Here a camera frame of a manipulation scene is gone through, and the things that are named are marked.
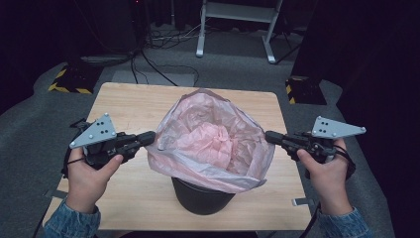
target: pink plastic bag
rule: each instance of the pink plastic bag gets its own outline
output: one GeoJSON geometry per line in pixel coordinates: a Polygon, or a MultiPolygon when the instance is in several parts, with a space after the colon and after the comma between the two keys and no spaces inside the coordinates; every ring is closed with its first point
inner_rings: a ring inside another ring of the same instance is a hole
{"type": "Polygon", "coordinates": [[[183,95],[146,149],[152,170],[228,193],[263,185],[274,154],[256,121],[207,89],[183,95]]]}

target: denim sleeve cuff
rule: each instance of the denim sleeve cuff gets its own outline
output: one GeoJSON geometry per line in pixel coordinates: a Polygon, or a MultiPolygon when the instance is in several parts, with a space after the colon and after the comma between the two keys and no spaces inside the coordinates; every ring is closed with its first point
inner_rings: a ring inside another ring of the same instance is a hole
{"type": "Polygon", "coordinates": [[[318,217],[326,237],[371,237],[368,225],[355,207],[353,212],[340,216],[324,215],[319,211],[318,217]]]}
{"type": "Polygon", "coordinates": [[[51,237],[93,237],[99,228],[101,213],[95,206],[93,214],[75,211],[65,204],[66,198],[45,225],[51,237]]]}

